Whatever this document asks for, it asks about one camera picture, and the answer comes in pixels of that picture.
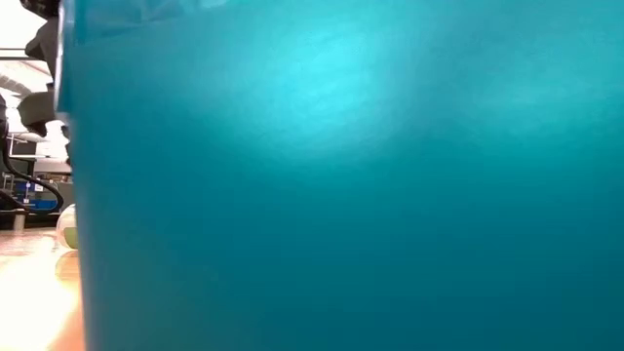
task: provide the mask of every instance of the desk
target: desk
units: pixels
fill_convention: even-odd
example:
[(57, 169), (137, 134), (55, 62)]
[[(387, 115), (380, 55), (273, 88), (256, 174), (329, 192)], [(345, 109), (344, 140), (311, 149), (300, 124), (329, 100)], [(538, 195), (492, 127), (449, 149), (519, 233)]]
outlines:
[(0, 351), (81, 351), (77, 252), (54, 230), (0, 231)]

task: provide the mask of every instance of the teal container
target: teal container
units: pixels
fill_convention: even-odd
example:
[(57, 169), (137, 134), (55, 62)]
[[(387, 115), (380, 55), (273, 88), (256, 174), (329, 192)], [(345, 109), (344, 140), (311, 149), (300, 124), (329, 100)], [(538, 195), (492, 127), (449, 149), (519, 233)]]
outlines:
[(138, 3), (64, 5), (89, 350), (624, 350), (624, 2)]

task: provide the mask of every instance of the table surface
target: table surface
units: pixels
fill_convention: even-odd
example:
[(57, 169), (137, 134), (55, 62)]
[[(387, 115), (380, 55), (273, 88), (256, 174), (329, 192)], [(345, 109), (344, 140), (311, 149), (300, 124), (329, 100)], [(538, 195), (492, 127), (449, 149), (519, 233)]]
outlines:
[(54, 229), (0, 231), (0, 351), (84, 350), (78, 253)]

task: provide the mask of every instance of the ceiling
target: ceiling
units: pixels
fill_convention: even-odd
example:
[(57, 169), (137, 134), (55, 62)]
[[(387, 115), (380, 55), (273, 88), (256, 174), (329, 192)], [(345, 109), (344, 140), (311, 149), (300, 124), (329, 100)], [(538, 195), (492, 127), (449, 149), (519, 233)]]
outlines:
[(34, 38), (44, 20), (25, 10), (20, 0), (0, 1), (0, 94), (7, 101), (10, 133), (16, 137), (46, 143), (42, 149), (54, 149), (54, 157), (65, 157), (67, 140), (60, 132), (61, 122), (47, 125), (48, 136), (27, 133), (21, 124), (16, 107), (23, 96), (45, 92), (46, 84), (52, 82), (48, 66), (43, 61), (27, 60), (23, 48)]

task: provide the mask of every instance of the blue plastic bin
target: blue plastic bin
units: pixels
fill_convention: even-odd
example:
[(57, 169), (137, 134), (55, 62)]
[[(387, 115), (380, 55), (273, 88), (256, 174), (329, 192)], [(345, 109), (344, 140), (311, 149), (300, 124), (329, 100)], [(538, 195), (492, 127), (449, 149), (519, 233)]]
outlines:
[(624, 350), (624, 2), (64, 6), (91, 351)]

